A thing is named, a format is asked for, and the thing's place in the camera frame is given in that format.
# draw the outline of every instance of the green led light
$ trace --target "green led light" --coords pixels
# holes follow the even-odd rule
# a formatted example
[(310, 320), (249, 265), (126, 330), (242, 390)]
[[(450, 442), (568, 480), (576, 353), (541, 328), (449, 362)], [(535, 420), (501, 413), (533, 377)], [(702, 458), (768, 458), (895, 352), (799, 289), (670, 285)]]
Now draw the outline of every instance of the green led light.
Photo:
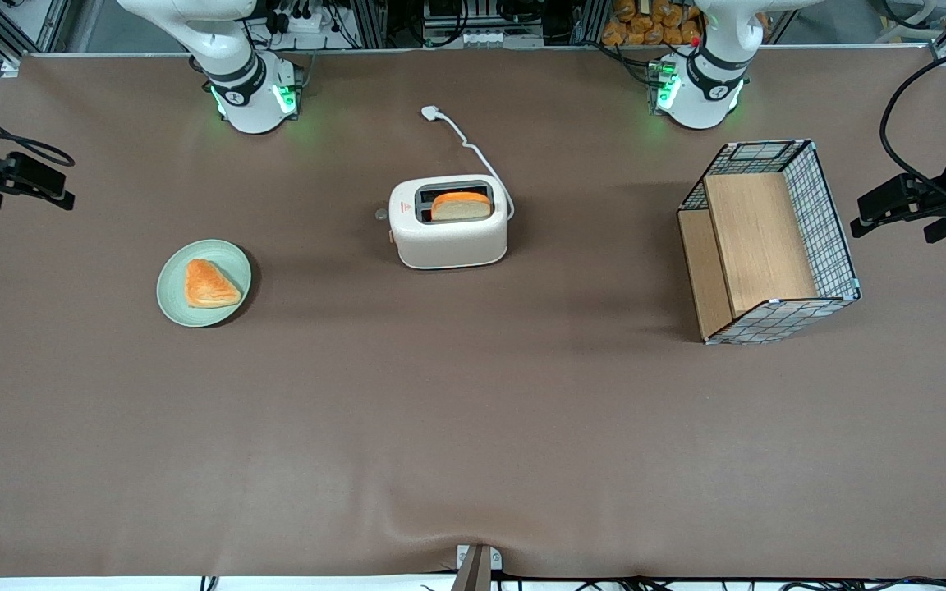
[(222, 117), (225, 117), (225, 105), (222, 105), (221, 96), (218, 94), (218, 90), (213, 86), (210, 86), (210, 93), (214, 95), (214, 102), (218, 104), (218, 112), (221, 113)]
[(673, 97), (677, 96), (677, 91), (681, 89), (681, 78), (673, 76), (669, 79), (667, 85), (659, 91), (659, 101), (656, 103), (658, 108), (671, 108), (673, 106)]
[(294, 112), (294, 103), (296, 103), (296, 101), (294, 101), (294, 90), (286, 86), (281, 88), (273, 84), (273, 94), (275, 94), (279, 108), (281, 108), (283, 112)]
[(743, 81), (741, 80), (739, 84), (736, 85), (736, 89), (732, 90), (732, 102), (728, 104), (728, 110), (736, 108), (736, 104), (739, 102), (739, 91), (743, 89)]

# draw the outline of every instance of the toast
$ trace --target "toast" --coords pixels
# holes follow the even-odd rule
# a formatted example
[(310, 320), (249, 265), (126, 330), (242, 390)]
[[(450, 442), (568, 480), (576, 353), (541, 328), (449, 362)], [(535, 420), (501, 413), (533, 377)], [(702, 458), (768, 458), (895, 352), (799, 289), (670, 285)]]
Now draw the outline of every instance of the toast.
[(432, 221), (475, 220), (491, 216), (491, 199), (478, 192), (446, 192), (433, 199), (429, 217)]

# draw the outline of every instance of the white toaster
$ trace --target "white toaster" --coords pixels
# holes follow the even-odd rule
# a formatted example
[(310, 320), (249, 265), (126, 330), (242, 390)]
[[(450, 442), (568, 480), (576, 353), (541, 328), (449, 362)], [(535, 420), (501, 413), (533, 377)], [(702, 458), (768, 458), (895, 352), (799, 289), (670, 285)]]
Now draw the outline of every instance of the white toaster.
[[(491, 199), (487, 218), (432, 221), (433, 199), (446, 192), (480, 192)], [(401, 261), (414, 269), (489, 265), (506, 254), (506, 187), (494, 176), (432, 176), (405, 181), (389, 197), (389, 227)]]

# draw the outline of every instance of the toaster slot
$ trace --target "toaster slot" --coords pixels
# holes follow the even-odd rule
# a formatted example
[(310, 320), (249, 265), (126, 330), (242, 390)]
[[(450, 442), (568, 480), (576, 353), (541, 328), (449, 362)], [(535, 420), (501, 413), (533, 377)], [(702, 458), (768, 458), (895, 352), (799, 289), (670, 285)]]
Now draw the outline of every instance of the toaster slot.
[(465, 184), (465, 183), (442, 183), (436, 185), (427, 185), (421, 187), (416, 194), (414, 199), (414, 217), (416, 220), (424, 224), (447, 224), (449, 222), (435, 222), (432, 220), (432, 209), (433, 201), (436, 200), (440, 195), (449, 194), (449, 192), (477, 192), (477, 194), (484, 195), (488, 198), (488, 201), (491, 202), (491, 213), (495, 213), (495, 199), (492, 199), (491, 187), (484, 183), (474, 183), (474, 184)]

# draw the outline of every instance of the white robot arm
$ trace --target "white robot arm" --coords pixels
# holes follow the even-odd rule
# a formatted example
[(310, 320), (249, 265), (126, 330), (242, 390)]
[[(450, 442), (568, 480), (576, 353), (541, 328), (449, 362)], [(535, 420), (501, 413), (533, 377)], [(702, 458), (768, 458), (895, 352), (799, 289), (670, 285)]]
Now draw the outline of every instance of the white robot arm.
[(693, 130), (721, 123), (736, 107), (743, 72), (761, 46), (758, 12), (792, 11), (823, 0), (697, 0), (706, 27), (699, 45), (654, 65), (654, 109)]
[(271, 52), (256, 52), (236, 19), (256, 0), (119, 0), (124, 10), (184, 45), (210, 78), (218, 111), (245, 134), (271, 131), (297, 115), (301, 74)]

